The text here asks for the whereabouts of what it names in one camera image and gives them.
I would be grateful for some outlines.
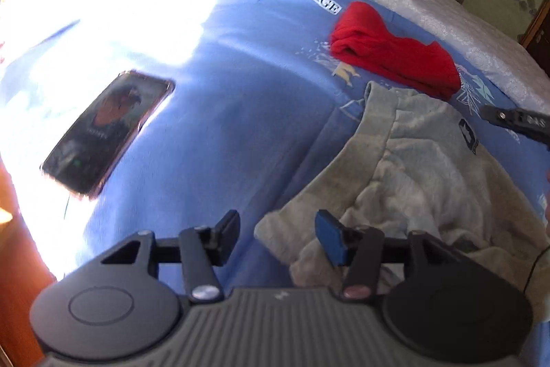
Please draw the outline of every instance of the black cord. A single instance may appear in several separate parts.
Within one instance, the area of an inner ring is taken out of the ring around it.
[[[523,288],[523,294],[525,294],[527,287],[529,286],[529,282],[531,281],[531,277],[533,276],[533,272],[535,271],[535,267],[537,266],[538,260],[540,260],[542,256],[549,250],[550,250],[550,246],[543,249],[543,251],[538,254],[537,258],[535,258],[535,261],[533,262],[533,266],[531,267],[531,272],[529,273],[529,276],[527,277],[527,281],[525,282],[525,286]]]
[[[67,195],[67,204],[65,204],[65,211],[63,212],[63,221],[67,217],[67,209],[69,208],[70,194]]]

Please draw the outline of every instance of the phone screen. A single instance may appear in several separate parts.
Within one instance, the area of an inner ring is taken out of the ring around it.
[[[90,195],[173,86],[138,72],[119,75],[62,137],[42,171],[72,192]]]

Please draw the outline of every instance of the gray fabric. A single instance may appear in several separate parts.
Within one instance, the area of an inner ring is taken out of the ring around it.
[[[296,285],[338,288],[342,273],[315,239],[315,214],[327,209],[346,226],[375,226],[389,237],[427,231],[522,289],[549,243],[544,225],[499,163],[472,144],[463,117],[415,90],[373,82],[365,99],[355,135],[300,194],[259,222],[256,237],[290,265]],[[549,266],[548,257],[540,261],[528,289],[537,321],[550,318]],[[389,284],[402,276],[395,266],[382,273]]]

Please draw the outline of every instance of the red cloth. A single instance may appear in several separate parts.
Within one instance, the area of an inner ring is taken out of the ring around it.
[[[438,43],[424,45],[399,38],[382,17],[364,2],[352,2],[331,35],[333,57],[352,66],[449,100],[460,89],[453,59]]]

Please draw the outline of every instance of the white blanket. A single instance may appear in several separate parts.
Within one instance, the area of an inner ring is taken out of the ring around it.
[[[550,78],[517,42],[455,0],[373,0],[451,45],[522,108],[550,114]]]

